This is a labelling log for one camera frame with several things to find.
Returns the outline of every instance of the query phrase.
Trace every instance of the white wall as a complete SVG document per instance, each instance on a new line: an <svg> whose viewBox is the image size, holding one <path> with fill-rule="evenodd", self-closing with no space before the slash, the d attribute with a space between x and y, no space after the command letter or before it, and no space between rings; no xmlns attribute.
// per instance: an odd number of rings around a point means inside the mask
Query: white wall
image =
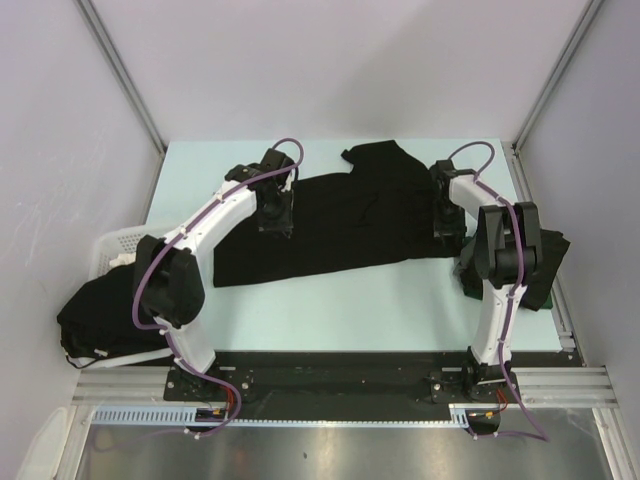
<svg viewBox="0 0 640 480"><path fill-rule="evenodd" d="M95 0L165 140L510 140L585 3Z"/></svg>
<svg viewBox="0 0 640 480"><path fill-rule="evenodd" d="M591 364L606 364L640 446L640 3L605 2L523 151Z"/></svg>
<svg viewBox="0 0 640 480"><path fill-rule="evenodd" d="M70 0L0 14L0 478L72 396L55 316L103 232L139 224L159 159Z"/></svg>

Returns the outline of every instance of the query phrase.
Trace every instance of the white basket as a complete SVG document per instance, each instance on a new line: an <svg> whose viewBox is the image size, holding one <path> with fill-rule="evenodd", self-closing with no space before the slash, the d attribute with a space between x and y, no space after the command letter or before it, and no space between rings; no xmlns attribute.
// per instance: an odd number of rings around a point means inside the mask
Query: white basket
<svg viewBox="0 0 640 480"><path fill-rule="evenodd" d="M162 226L140 225L138 227L123 228L122 230L116 230L115 232L109 232L103 235L96 240L96 243L93 245L91 266L89 268L89 280L94 280L106 274L110 270L109 261L116 259L119 254L135 253L138 242L145 235L161 237L174 228L175 224ZM92 363L86 368L111 368L122 365L131 365L133 363L168 357L169 355L171 355L171 350L169 348L163 348L152 352L101 360L99 362ZM79 367L88 365L93 361L91 358L79 358L73 360Z"/></svg>
<svg viewBox="0 0 640 480"><path fill-rule="evenodd" d="M93 245L89 280L94 280L107 273L110 270L109 261L115 260L121 253L136 253L138 242L145 235L160 237L175 227L175 224L140 225L104 234Z"/></svg>

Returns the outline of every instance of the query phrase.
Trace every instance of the plastic basket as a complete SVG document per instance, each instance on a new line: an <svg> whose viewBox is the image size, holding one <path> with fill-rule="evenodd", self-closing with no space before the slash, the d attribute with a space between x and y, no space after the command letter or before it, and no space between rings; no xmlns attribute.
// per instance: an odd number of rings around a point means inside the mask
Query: plastic basket
<svg viewBox="0 0 640 480"><path fill-rule="evenodd" d="M176 227L172 225L140 225L109 232L93 246L89 280L98 278L109 271L109 261L114 260L121 253L135 253L138 242L145 235L160 237Z"/></svg>

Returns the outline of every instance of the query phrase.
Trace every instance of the stainless steel surface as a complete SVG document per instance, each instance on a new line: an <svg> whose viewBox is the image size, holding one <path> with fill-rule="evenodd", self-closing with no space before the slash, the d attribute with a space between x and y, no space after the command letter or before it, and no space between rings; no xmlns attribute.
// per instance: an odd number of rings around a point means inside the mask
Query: stainless steel surface
<svg viewBox="0 0 640 480"><path fill-rule="evenodd" d="M164 158L167 146L162 141L160 132L158 131L147 106L142 100L140 92L133 83L131 75L129 75L129 72L123 63L122 58L120 57L120 54L118 53L118 50L104 25L104 22L100 18L100 14L96 10L95 5L91 0L74 1L80 10L80 14L84 18L87 27L98 43L98 47L102 51L111 71L120 84L123 93L127 97L127 100L131 104L135 114L149 136L149 139L160 154L160 157Z"/></svg>
<svg viewBox="0 0 640 480"><path fill-rule="evenodd" d="M619 409L593 410L602 446L607 455L613 478L616 480L635 480L638 478L637 459L629 451L631 445L622 421Z"/></svg>
<svg viewBox="0 0 640 480"><path fill-rule="evenodd" d="M473 441L462 430L229 428L198 441L180 433L135 439L153 428L92 427L79 480L188 479L610 479L591 410L536 415L549 444L518 438ZM504 428L528 428L506 412Z"/></svg>
<svg viewBox="0 0 640 480"><path fill-rule="evenodd" d="M527 137L529 136L529 132L533 125L536 123L540 112L549 101L549 98L556 90L562 76L564 75L567 67L571 63L571 60L576 54L580 43L582 43L582 39L585 37L587 32L589 31L589 27L593 23L593 20L596 18L596 15L600 11L600 7L604 3L604 0L590 0L589 3L585 6L580 19L578 20L575 28L571 32L567 43L565 44L558 61L553 67L551 71L551 75L547 79L542 92L536 99L536 102L533 105L533 108L527 115L518 136L515 139L514 145L516 148L516 152L519 152L522 149L522 146L527 141Z"/></svg>
<svg viewBox="0 0 640 480"><path fill-rule="evenodd" d="M73 397L75 405L202 405L165 402L169 367L123 367L84 370ZM530 408L617 406L604 368L514 368L523 400Z"/></svg>

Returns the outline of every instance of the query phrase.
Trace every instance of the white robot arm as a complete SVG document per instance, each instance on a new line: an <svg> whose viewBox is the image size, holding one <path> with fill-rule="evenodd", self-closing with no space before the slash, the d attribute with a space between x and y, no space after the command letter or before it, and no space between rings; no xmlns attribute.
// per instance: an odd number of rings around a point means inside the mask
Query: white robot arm
<svg viewBox="0 0 640 480"><path fill-rule="evenodd" d="M503 365L510 370L515 315L542 262L537 207L531 202L511 206L474 170L456 170L450 159L436 162L430 171L439 193L434 208L436 235L442 241L459 241L465 230L464 212L478 221L468 248L482 278L482 309L468 350L465 383L468 387L502 383Z"/></svg>
<svg viewBox="0 0 640 480"><path fill-rule="evenodd" d="M198 372L206 372L215 360L207 319L201 315L208 311L204 286L213 281L213 249L256 211L260 230L289 236L298 164L269 149L260 164L231 170L213 198L185 223L164 238L147 235L138 244L134 323L169 333L172 350ZM156 326L140 324L139 306L154 317Z"/></svg>

